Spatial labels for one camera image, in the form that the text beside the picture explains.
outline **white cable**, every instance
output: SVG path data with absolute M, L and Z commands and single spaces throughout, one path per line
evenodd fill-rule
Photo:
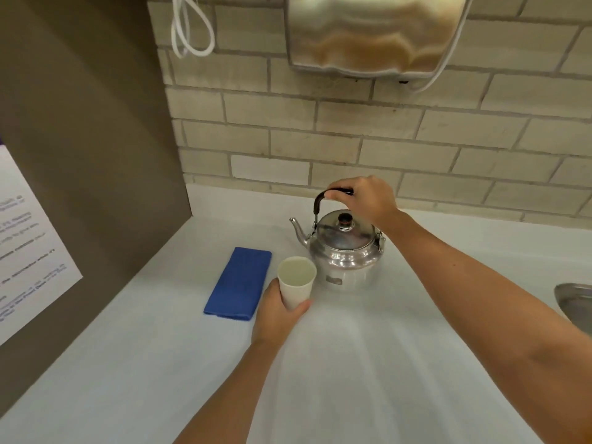
M 189 34 L 191 32 L 191 25 L 189 24 L 189 14 L 187 12 L 187 5 L 191 6 L 197 15 L 201 17 L 205 23 L 205 27 L 208 28 L 208 34 L 210 35 L 210 44 L 205 50 L 196 50 L 189 44 Z M 181 26 L 181 13 L 183 13 L 183 23 L 185 24 L 185 31 Z M 179 51 L 177 47 L 177 37 L 181 39 L 183 44 L 183 50 Z M 209 56 L 214 49 L 216 40 L 214 39 L 214 29 L 212 24 L 205 16 L 204 12 L 197 5 L 197 0 L 173 0 L 173 22 L 171 23 L 171 44 L 173 45 L 173 51 L 179 59 L 183 59 L 187 56 L 187 51 L 198 57 Z
M 444 57 L 444 59 L 442 59 L 442 61 L 440 62 L 440 66 L 436 70 L 436 73 L 434 73 L 433 76 L 429 79 L 429 81 L 426 82 L 423 86 L 419 86 L 419 87 L 414 88 L 411 86 L 411 84 L 409 84 L 409 91 L 411 93 L 420 93 L 420 92 L 423 92 L 424 90 L 427 90 L 428 88 L 430 88 L 432 86 L 432 84 L 434 82 L 436 82 L 436 79 L 438 79 L 440 74 L 442 74 L 442 72 L 444 71 L 444 69 L 448 65 L 448 61 L 452 57 L 452 53 L 454 52 L 454 50 L 456 48 L 456 44 L 458 44 L 458 39 L 461 38 L 461 32 L 463 31 L 463 27 L 465 25 L 465 22 L 467 21 L 467 15 L 469 14 L 469 9 L 471 8 L 472 2 L 473 2 L 473 0 L 467 0 L 464 10 L 461 14 L 461 20 L 458 23 L 458 27 L 454 33 L 454 36 L 452 37 L 452 41 L 450 42 L 450 46 L 448 47 L 448 52 L 446 53 L 446 56 Z

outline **blue towel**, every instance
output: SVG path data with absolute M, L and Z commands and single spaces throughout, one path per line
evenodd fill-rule
M 270 262 L 269 251 L 235 247 L 203 312 L 249 321 L 261 298 Z

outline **cup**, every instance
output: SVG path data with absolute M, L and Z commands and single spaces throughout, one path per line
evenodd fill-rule
M 306 257 L 288 257 L 277 268 L 279 291 L 284 305 L 293 310 L 301 302 L 310 298 L 317 267 Z

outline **white countertop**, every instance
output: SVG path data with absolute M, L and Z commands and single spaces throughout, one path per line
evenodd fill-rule
M 252 321 L 206 316 L 206 300 L 235 246 L 273 252 L 268 280 L 306 255 L 288 218 L 308 228 L 313 202 L 188 190 L 195 217 L 0 419 L 0 442 L 170 443 L 233 369 Z M 412 213 L 556 310 L 555 285 L 592 283 L 592 232 Z M 382 264 L 359 295 L 315 287 L 249 443 L 540 443 L 390 243 Z

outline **white paper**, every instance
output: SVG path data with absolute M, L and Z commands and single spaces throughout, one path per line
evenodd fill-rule
M 0 142 L 0 345 L 81 278 Z

